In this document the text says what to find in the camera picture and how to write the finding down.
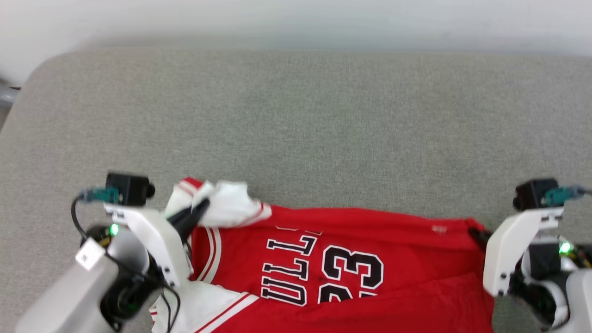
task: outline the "gray table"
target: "gray table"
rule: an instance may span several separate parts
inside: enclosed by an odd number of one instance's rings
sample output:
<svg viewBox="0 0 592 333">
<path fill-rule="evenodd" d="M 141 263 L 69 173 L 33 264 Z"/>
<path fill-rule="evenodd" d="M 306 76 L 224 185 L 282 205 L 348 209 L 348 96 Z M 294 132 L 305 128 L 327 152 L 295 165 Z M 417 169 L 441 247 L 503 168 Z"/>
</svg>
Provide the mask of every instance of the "gray table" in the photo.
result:
<svg viewBox="0 0 592 333">
<path fill-rule="evenodd" d="M 109 169 L 245 180 L 289 207 L 358 206 L 495 228 L 514 187 L 592 185 L 592 61 L 487 55 L 104 50 L 54 58 L 0 132 L 0 322 L 73 263 L 70 199 Z M 591 201 L 563 233 L 592 240 Z M 82 209 L 86 225 L 105 220 Z M 497 332 L 536 332 L 498 302 Z M 143 313 L 127 332 L 147 332 Z"/>
</svg>

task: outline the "striped trim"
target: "striped trim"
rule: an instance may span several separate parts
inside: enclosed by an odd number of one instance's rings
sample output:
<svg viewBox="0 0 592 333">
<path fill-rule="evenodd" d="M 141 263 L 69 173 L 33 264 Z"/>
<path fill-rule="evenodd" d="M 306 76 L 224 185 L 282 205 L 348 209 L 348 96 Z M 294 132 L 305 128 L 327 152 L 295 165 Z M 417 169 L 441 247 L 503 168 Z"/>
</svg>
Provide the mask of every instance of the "striped trim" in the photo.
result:
<svg viewBox="0 0 592 333">
<path fill-rule="evenodd" d="M 203 182 L 198 181 L 198 180 L 191 178 L 191 177 L 187 177 L 182 181 L 186 182 L 187 184 L 189 184 L 191 187 L 193 187 L 196 190 L 199 190 L 200 187 L 204 184 Z"/>
<path fill-rule="evenodd" d="M 251 295 L 248 293 L 242 293 L 241 295 L 242 296 L 241 298 L 239 298 L 239 300 L 237 300 L 231 306 L 226 308 L 226 310 L 220 312 L 220 314 L 212 318 L 212 320 L 210 320 L 209 322 L 207 322 L 207 324 L 195 331 L 195 333 L 213 332 L 216 328 L 225 323 L 225 321 L 229 320 L 235 314 L 239 313 L 249 305 L 253 304 L 256 300 L 258 300 L 258 297 L 255 295 Z"/>
<path fill-rule="evenodd" d="M 214 258 L 214 253 L 216 251 L 216 247 L 214 245 L 214 237 L 212 237 L 212 234 L 210 231 L 211 229 L 204 228 L 204 230 L 205 230 L 205 233 L 208 235 L 208 241 L 210 242 L 210 256 L 208 257 L 208 261 L 206 261 L 206 263 L 204 265 L 204 269 L 201 271 L 200 275 L 197 277 L 198 281 L 204 280 L 205 274 L 207 273 L 207 271 L 210 269 L 210 267 L 212 265 L 212 260 Z"/>
<path fill-rule="evenodd" d="M 183 183 L 183 182 L 177 183 L 177 186 L 179 187 L 180 190 L 189 194 L 193 198 L 194 190 L 192 190 L 189 186 L 185 185 L 185 183 Z"/>
<path fill-rule="evenodd" d="M 158 318 L 158 312 L 156 312 L 156 308 L 154 309 L 150 309 L 150 317 L 152 318 L 152 327 L 154 327 L 154 324 L 156 323 L 156 319 Z"/>
<path fill-rule="evenodd" d="M 220 257 L 222 257 L 222 239 L 220 238 L 220 231 L 218 229 L 210 229 L 212 234 L 214 235 L 214 259 L 212 260 L 211 265 L 205 271 L 203 282 L 212 283 L 214 280 L 214 276 L 218 271 L 218 267 L 220 266 Z"/>
</svg>

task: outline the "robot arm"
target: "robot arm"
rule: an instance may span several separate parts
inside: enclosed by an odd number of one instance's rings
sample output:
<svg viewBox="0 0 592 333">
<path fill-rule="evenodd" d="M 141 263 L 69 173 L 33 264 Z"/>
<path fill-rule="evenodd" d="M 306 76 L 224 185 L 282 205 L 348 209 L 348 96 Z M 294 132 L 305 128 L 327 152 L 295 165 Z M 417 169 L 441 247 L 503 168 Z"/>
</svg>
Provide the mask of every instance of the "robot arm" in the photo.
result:
<svg viewBox="0 0 592 333">
<path fill-rule="evenodd" d="M 106 188 L 83 194 L 104 201 L 121 227 L 84 242 L 77 263 L 26 311 L 17 333 L 119 332 L 154 291 L 190 283 L 183 240 L 205 213 L 208 193 L 165 218 L 142 207 L 154 192 L 150 186 L 146 177 L 110 174 Z"/>
<path fill-rule="evenodd" d="M 489 237 L 483 287 L 492 296 L 512 296 L 553 333 L 592 332 L 592 265 L 584 246 L 555 233 L 563 203 L 583 194 L 559 188 L 555 180 L 517 187 L 508 217 Z"/>
</svg>

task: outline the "printed number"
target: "printed number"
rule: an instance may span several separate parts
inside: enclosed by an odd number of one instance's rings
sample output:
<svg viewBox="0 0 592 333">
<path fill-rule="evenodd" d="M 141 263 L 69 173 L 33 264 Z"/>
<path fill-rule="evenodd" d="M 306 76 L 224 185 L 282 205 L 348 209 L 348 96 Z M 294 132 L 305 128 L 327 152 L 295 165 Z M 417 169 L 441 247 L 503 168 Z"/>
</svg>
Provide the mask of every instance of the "printed number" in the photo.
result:
<svg viewBox="0 0 592 333">
<path fill-rule="evenodd" d="M 341 280 L 341 268 L 337 261 L 343 260 L 343 269 L 346 272 L 359 274 L 360 266 L 366 266 L 368 273 L 362 274 L 360 286 L 362 288 L 376 289 L 382 284 L 384 265 L 377 255 L 350 251 L 346 248 L 331 245 L 323 251 L 323 274 L 332 280 Z"/>
<path fill-rule="evenodd" d="M 371 292 L 360 292 L 360 298 L 362 297 L 368 297 L 368 296 L 376 296 L 375 293 L 371 293 Z"/>
<path fill-rule="evenodd" d="M 308 257 L 310 253 L 313 251 L 314 244 L 317 242 L 317 238 L 312 236 L 302 236 L 300 237 L 300 242 L 304 243 L 304 246 L 278 242 L 275 239 L 268 239 L 267 248 L 294 251 L 300 253 L 305 257 Z"/>
<path fill-rule="evenodd" d="M 331 302 L 336 299 L 341 302 L 346 299 L 352 299 L 352 293 L 347 287 L 338 286 L 333 283 L 326 283 L 318 288 L 318 302 Z"/>
<path fill-rule="evenodd" d="M 280 300 L 282 302 L 298 306 L 306 305 L 306 289 L 303 286 L 299 286 L 297 284 L 288 283 L 284 281 L 274 280 L 272 278 L 265 276 L 263 277 L 263 279 L 261 279 L 261 284 L 263 285 L 261 287 L 261 297 L 263 298 Z M 290 294 L 283 294 L 280 292 L 272 291 L 268 288 L 271 286 L 284 289 L 298 296 L 291 296 Z"/>
<path fill-rule="evenodd" d="M 264 263 L 263 264 L 263 271 L 270 273 L 270 272 L 280 272 L 287 275 L 297 276 L 299 280 L 308 281 L 308 261 L 304 259 L 294 259 L 294 264 L 299 266 L 299 269 L 291 270 L 290 268 L 285 268 L 281 266 L 274 266 L 273 264 Z"/>
</svg>

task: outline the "red basketball jersey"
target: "red basketball jersey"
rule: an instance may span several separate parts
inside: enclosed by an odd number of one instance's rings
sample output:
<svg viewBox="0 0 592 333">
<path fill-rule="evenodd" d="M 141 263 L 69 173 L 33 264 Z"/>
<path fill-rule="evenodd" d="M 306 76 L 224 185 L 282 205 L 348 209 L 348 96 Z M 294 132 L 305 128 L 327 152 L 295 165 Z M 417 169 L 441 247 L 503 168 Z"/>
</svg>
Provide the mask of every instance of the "red basketball jersey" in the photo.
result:
<svg viewBox="0 0 592 333">
<path fill-rule="evenodd" d="M 473 274 L 416 284 L 345 302 L 305 307 L 196 281 L 182 293 L 178 333 L 493 333 L 491 309 Z M 153 333 L 165 333 L 166 305 L 150 309 Z"/>
<path fill-rule="evenodd" d="M 438 321 L 467 322 L 479 327 L 474 331 L 491 331 L 493 299 L 481 287 L 484 254 L 468 232 L 482 226 L 472 219 L 349 208 L 287 209 L 250 198 L 244 183 L 214 186 L 191 178 L 175 186 L 165 213 L 204 197 L 211 204 L 192 234 L 192 280 L 305 307 L 302 313 L 327 316 L 328 321 L 363 323 L 371 320 L 371 313 L 384 323 L 424 315 L 429 321 L 434 307 L 446 306 Z M 442 285 L 450 281 L 457 284 L 446 291 Z M 429 293 L 422 293 L 425 286 L 431 286 Z M 402 300 L 393 301 L 399 292 L 408 308 Z M 388 306 L 373 308 L 379 303 Z M 463 311 L 473 319 L 458 312 L 468 305 L 471 310 Z M 343 316 L 328 316 L 323 309 Z"/>
</svg>

